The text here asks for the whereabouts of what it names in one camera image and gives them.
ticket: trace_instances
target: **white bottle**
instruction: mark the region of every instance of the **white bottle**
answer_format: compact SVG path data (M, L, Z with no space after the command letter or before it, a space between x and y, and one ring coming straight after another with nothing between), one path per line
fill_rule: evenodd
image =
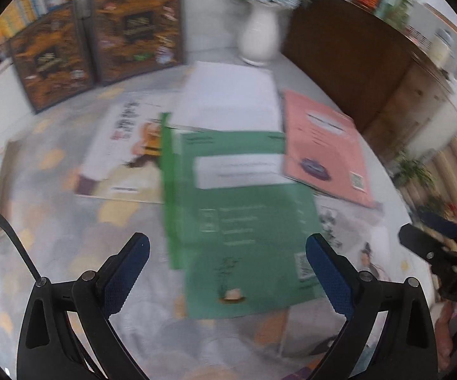
M442 70L447 64L448 59L452 54L452 37L447 30L438 30L431 41L431 46L427 51L427 56L433 64Z

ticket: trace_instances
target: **black cable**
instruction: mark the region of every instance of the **black cable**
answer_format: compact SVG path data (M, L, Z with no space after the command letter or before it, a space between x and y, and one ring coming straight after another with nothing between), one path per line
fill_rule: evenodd
M98 377L100 377L101 380L107 379L107 377L104 376L104 374L102 373L100 368L97 366L97 364L93 361L90 354L84 348L84 346L80 342L79 338L77 337L77 334L73 330L72 330L72 333L75 338L75 341L77 342L77 346L80 349L80 353L82 354L82 357L85 359L88 366L90 366L90 368L93 370L93 373L95 373Z
M24 260L24 263L26 263L26 266L28 267L30 273L32 274L33 278L35 281L40 281L40 273L35 267L35 264L33 264L33 261L31 261L30 256L28 255L26 249L23 247L23 244L21 243L21 240L19 240L19 237L17 237L17 234L15 233L14 229L12 226L9 224L9 222L5 219L0 214L0 227L1 229L6 233L7 236L9 236L10 241L14 243L14 246L16 247L17 251L21 255L21 258Z

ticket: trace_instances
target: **qr code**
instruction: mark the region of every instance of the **qr code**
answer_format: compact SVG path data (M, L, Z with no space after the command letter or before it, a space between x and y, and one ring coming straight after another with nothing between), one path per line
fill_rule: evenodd
M295 269L299 280L306 280L315 276L315 272L306 258L306 253L295 253Z
M362 181L363 177L350 172L350 181L352 182L353 188L356 188L357 190L364 191L364 182Z

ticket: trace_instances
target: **metal screw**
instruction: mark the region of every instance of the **metal screw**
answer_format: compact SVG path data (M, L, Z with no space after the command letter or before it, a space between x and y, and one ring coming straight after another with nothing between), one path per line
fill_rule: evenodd
M408 279L408 284L410 284L412 287L418 287L419 281L415 277L410 277Z
M371 281L373 280L373 275L369 271L361 271L359 273L359 278L362 281Z
M42 287L47 283L47 278L45 277L40 277L40 280L35 283L37 287Z
M93 270L88 270L88 271L85 271L84 273L82 273L80 278L83 279L84 281L89 281L89 280L92 280L95 277L95 275L96 275L96 273Z

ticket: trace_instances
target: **brown box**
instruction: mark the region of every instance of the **brown box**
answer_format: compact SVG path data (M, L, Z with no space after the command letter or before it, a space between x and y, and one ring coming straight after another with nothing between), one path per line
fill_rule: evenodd
M10 40L24 90L40 112L93 87L93 74L70 1Z
M91 0L91 13L102 84L182 64L181 0Z

